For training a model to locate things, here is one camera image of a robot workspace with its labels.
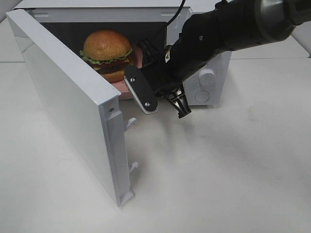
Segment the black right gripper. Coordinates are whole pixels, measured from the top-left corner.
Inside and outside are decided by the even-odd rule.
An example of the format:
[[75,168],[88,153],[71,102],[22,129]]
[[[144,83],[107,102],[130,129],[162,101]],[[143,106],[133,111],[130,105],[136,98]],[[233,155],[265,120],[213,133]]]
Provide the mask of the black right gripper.
[[137,46],[142,52],[140,70],[155,95],[168,101],[178,111],[178,118],[190,114],[191,109],[183,86],[185,65],[180,61],[166,63],[149,39],[138,41]]

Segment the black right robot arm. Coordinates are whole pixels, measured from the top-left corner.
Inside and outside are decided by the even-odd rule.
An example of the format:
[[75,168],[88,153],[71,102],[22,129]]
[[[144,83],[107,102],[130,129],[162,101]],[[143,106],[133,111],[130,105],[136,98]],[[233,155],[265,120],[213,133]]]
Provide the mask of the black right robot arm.
[[148,86],[138,103],[146,114],[157,110],[165,98],[179,117],[190,113],[183,82],[226,51],[280,42],[296,26],[311,19],[308,0],[221,1],[210,12],[194,14],[183,25],[178,40],[141,69]]

